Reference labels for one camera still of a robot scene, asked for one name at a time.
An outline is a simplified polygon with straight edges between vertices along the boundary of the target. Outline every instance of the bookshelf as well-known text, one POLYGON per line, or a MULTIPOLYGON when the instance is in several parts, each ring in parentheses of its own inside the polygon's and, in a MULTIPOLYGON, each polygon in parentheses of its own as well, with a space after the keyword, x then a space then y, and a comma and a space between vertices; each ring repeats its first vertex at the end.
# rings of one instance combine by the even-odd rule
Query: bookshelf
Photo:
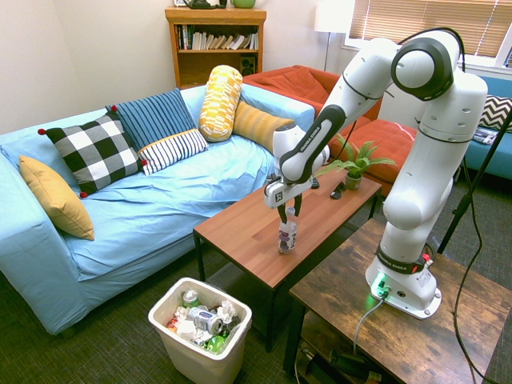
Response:
POLYGON ((192 10, 186 7, 167 7, 170 44, 173 53, 174 76, 180 89, 206 84, 211 70, 221 64, 241 71, 242 60, 254 63, 254 72, 263 71, 263 24, 266 11, 258 9, 225 8, 192 10), (256 34, 253 49, 184 49, 180 38, 181 26, 193 26, 194 32, 214 36, 256 34))

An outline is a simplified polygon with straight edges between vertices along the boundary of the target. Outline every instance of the lamp shade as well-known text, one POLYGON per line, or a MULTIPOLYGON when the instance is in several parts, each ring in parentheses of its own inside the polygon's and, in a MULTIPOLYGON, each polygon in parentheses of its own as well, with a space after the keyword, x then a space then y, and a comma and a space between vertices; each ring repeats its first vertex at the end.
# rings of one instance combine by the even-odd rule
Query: lamp shade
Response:
POLYGON ((346 34, 354 15, 354 0, 326 0, 317 5, 314 30, 346 34))

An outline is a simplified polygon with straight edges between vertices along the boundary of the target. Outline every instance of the light blue sofa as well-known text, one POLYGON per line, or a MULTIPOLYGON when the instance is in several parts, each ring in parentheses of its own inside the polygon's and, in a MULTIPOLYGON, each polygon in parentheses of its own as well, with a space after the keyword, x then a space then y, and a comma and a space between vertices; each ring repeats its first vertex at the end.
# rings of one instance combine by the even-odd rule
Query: light blue sofa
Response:
MULTIPOLYGON (((204 87, 183 90, 198 122, 204 87)), ((311 106, 244 85, 242 99, 303 129, 311 106)), ((23 154, 52 167, 79 193, 78 183, 40 128, 83 124, 105 110, 0 136, 0 270, 50 334, 194 248, 192 229, 264 185, 274 157, 233 135, 151 176, 124 178, 82 200, 94 225, 93 242, 57 230, 18 172, 23 154)))
MULTIPOLYGON (((512 98, 511 80, 488 78, 483 76, 482 79, 487 83, 488 94, 503 98, 512 98)), ((472 140, 466 152, 467 166, 472 170, 480 169, 489 149, 489 145, 472 140)), ((486 172, 488 174, 512 180, 512 166, 510 166, 510 164, 512 164, 512 133, 508 132, 500 141, 486 172)))

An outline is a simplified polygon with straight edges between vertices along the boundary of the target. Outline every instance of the trash can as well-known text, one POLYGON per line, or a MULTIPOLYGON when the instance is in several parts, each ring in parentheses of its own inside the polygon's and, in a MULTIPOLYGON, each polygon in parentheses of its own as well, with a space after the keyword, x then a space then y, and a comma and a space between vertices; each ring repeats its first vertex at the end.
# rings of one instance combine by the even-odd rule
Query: trash can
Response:
POLYGON ((182 278, 151 308, 148 318, 160 334, 176 369, 190 380, 196 384, 231 384, 236 379, 242 367, 247 331, 252 323, 252 311, 247 305, 204 282, 182 278), (182 304, 183 293, 189 289, 198 292, 201 303, 208 307, 229 300, 238 312, 240 327, 220 354, 212 354, 166 328, 176 308, 182 304))

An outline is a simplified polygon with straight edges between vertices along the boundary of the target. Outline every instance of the window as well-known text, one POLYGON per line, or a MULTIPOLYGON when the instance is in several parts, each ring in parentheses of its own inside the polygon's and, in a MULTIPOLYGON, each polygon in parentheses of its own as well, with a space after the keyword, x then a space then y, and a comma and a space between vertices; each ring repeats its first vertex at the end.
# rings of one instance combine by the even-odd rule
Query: window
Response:
POLYGON ((504 66, 512 47, 512 0, 355 0, 350 38, 400 42, 429 28, 448 26, 475 64, 504 66))

